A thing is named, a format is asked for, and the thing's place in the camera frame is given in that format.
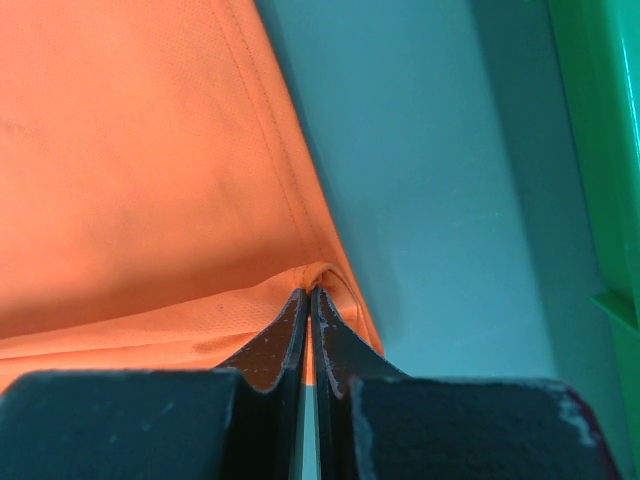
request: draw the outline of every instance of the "orange cloth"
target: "orange cloth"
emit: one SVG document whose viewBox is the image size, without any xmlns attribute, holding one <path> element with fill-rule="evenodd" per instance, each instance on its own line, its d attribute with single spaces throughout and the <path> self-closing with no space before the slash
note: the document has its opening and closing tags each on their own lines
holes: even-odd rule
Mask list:
<svg viewBox="0 0 640 480">
<path fill-rule="evenodd" d="M 318 282 L 382 348 L 250 0 L 1 1 L 0 229 L 0 388 L 212 367 Z"/>
</svg>

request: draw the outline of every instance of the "green bin edge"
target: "green bin edge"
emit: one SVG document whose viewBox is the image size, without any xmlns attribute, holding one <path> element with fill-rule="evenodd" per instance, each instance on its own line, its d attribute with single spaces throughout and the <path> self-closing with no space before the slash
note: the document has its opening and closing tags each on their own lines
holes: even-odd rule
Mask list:
<svg viewBox="0 0 640 480">
<path fill-rule="evenodd" d="M 640 473 L 640 1 L 549 7 Z"/>
</svg>

